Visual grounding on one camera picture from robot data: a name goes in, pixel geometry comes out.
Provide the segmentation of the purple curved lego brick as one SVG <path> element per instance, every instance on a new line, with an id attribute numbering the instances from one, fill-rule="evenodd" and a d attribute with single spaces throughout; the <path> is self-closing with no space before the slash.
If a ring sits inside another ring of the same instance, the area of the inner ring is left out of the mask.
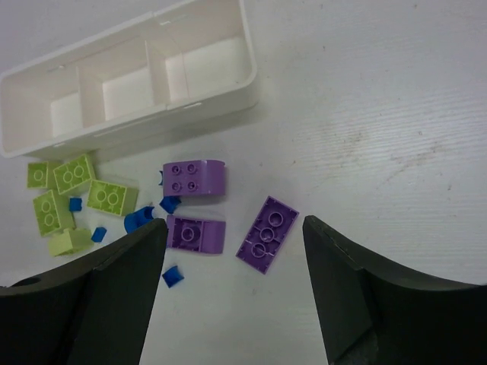
<path id="1" fill-rule="evenodd" d="M 220 255 L 224 250 L 226 223 L 167 216 L 167 248 L 179 249 L 206 255 Z"/>

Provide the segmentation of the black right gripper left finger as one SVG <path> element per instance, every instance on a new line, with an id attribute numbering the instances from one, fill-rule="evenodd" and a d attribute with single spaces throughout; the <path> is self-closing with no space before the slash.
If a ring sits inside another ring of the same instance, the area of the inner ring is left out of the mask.
<path id="1" fill-rule="evenodd" d="M 3 364 L 137 364 L 167 243 L 153 221 L 1 289 Z"/>

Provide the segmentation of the purple curved studded lego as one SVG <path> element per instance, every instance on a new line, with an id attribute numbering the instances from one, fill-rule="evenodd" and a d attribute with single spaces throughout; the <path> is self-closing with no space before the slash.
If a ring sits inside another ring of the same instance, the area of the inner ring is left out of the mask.
<path id="1" fill-rule="evenodd" d="M 159 170 L 164 197 L 193 198 L 226 195 L 227 172 L 222 160 L 165 163 Z"/>

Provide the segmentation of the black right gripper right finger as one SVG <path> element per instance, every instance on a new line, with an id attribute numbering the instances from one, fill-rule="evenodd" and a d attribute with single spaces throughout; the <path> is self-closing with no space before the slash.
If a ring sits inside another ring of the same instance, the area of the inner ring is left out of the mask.
<path id="1" fill-rule="evenodd" d="M 408 268 L 314 216 L 303 235 L 329 363 L 486 362 L 485 285 Z"/>

